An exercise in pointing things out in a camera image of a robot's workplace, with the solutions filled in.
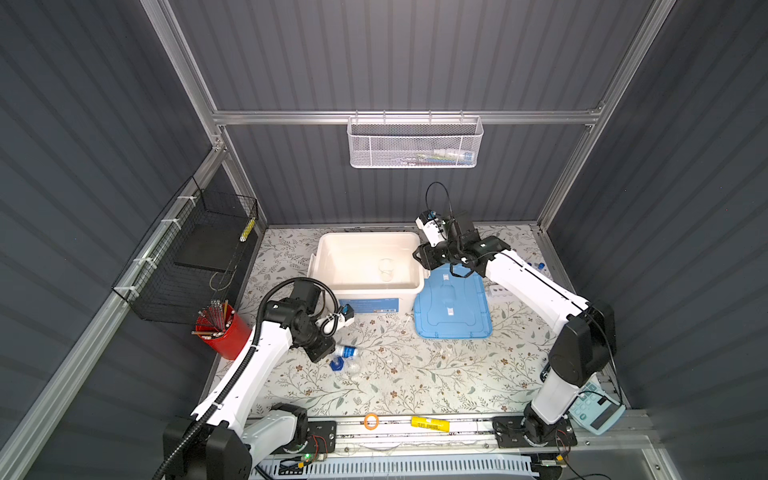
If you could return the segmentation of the clear glass flask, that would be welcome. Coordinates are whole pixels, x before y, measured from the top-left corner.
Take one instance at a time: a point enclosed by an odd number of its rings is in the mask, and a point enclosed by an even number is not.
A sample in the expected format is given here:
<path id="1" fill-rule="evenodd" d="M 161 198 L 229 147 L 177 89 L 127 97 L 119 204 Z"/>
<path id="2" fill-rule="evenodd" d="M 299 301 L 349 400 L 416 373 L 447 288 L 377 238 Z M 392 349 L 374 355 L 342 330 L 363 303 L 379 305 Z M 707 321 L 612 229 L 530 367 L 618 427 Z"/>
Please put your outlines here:
<path id="1" fill-rule="evenodd" d="M 394 262 L 392 259 L 383 258 L 378 263 L 379 277 L 382 282 L 391 282 L 394 278 Z"/>

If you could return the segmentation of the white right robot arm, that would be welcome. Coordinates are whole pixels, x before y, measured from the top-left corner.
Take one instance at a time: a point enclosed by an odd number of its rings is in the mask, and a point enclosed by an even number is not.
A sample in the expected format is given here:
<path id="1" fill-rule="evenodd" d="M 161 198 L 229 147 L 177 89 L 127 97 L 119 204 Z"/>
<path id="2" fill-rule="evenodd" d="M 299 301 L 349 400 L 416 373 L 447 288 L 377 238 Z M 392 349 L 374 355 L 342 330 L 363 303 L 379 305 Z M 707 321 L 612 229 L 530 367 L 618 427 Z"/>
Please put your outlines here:
<path id="1" fill-rule="evenodd" d="M 549 372 L 526 405 L 521 425 L 529 444 L 554 443 L 579 393 L 616 353 L 613 310 L 539 273 L 498 237 L 481 237 L 465 216 L 441 216 L 426 210 L 415 223 L 426 241 L 412 256 L 424 269 L 460 265 L 504 287 L 539 315 L 555 335 L 547 357 Z"/>

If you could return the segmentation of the white plastic storage bin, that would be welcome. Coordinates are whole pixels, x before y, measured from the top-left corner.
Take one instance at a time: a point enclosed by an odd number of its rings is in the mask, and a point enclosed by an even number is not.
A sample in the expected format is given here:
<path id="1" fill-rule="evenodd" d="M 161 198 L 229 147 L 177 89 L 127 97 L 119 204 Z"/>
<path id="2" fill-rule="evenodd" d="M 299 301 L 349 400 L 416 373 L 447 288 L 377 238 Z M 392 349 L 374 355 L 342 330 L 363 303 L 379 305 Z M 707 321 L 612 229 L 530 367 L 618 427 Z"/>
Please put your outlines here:
<path id="1" fill-rule="evenodd" d="M 410 313 L 428 277 L 412 257 L 420 244 L 413 232 L 327 233 L 310 257 L 308 275 L 358 313 Z M 394 278 L 388 283 L 379 277 L 383 258 L 394 262 Z"/>

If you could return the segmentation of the blue base graduated cylinder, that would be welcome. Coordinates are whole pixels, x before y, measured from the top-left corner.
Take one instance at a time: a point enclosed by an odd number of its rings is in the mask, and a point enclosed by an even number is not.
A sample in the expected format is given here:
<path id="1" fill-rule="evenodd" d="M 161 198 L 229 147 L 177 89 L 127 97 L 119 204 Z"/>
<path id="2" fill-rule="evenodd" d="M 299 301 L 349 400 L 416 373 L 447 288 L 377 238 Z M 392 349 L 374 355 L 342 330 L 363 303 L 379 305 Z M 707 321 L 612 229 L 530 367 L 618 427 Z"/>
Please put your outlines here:
<path id="1" fill-rule="evenodd" d="M 355 376 L 361 372 L 361 360 L 356 357 L 334 357 L 329 366 L 333 372 Z"/>

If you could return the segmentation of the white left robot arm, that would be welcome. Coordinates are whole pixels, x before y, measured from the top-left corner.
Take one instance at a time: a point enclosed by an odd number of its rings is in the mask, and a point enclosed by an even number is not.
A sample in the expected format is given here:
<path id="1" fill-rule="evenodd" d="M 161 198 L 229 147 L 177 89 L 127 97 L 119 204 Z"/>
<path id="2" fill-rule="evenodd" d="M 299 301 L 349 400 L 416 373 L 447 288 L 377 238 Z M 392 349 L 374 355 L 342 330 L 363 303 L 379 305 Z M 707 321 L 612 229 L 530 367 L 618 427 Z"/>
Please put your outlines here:
<path id="1" fill-rule="evenodd" d="M 185 419 L 163 434 L 164 458 L 156 479 L 246 479 L 278 448 L 300 445 L 308 434 L 303 407 L 279 405 L 246 424 L 256 397 L 281 358 L 301 349 L 312 362 L 332 354 L 334 336 L 354 319 L 320 280 L 283 280 L 262 298 L 256 320 L 231 368 Z"/>

